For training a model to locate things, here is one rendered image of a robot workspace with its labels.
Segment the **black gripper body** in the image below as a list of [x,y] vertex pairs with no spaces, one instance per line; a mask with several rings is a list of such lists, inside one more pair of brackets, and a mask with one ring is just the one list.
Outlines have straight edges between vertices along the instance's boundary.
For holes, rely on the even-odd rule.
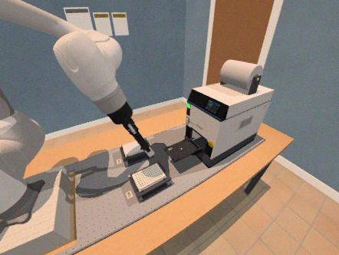
[[125,124],[125,126],[130,130],[128,124],[134,128],[133,123],[130,121],[130,118],[133,115],[133,110],[126,102],[125,105],[120,108],[118,111],[115,111],[112,114],[108,114],[107,116],[114,122],[115,124]]

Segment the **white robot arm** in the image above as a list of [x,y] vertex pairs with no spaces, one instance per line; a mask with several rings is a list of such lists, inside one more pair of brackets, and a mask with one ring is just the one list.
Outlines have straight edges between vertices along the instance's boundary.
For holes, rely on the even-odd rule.
[[[93,29],[80,29],[21,0],[0,0],[0,19],[60,38],[54,54],[74,85],[103,114],[124,106],[127,98],[115,78],[122,61],[116,40]],[[26,114],[14,111],[0,88],[0,233],[31,218],[45,182],[28,184],[23,177],[44,140],[44,128]]]

